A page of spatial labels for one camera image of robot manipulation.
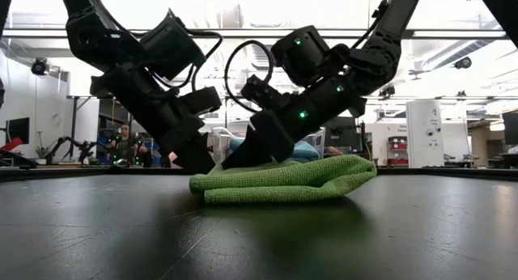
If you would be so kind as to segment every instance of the camera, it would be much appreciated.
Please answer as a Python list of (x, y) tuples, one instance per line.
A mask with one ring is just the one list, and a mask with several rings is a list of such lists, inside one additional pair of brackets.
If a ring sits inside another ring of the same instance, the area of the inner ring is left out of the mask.
[(48, 75), (49, 70), (50, 66), (47, 64), (47, 59), (44, 57), (37, 57), (36, 61), (31, 66), (31, 72), (40, 77)]
[(471, 67), (471, 65), (472, 65), (472, 62), (471, 62), (471, 58), (469, 58), (469, 57), (464, 57), (461, 60), (459, 60), (453, 64), (453, 66), (458, 70), (468, 69)]

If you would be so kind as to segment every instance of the green microfiber cloth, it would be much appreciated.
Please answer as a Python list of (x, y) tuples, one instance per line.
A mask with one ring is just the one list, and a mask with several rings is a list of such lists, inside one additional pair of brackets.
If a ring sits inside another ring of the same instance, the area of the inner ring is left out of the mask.
[(376, 166), (357, 155), (311, 163), (288, 161), (223, 170), (191, 177), (193, 193), (208, 203), (310, 202), (343, 196), (376, 176)]

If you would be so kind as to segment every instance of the person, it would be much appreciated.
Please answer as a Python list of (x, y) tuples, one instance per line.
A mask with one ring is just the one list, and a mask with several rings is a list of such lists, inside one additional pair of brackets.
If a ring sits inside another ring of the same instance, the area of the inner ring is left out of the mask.
[(118, 145), (115, 140), (112, 141), (112, 154), (117, 155), (117, 160), (125, 159), (133, 163), (137, 153), (146, 154), (147, 148), (142, 145), (140, 149), (137, 150), (136, 142), (130, 138), (130, 125), (125, 123), (121, 125), (121, 140)]

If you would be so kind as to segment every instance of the black table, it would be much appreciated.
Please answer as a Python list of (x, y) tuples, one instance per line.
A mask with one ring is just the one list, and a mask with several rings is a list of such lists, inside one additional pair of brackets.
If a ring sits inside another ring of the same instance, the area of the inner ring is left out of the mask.
[(517, 279), (518, 185), (378, 176), (312, 204), (208, 206), (188, 176), (0, 184), (0, 279)]

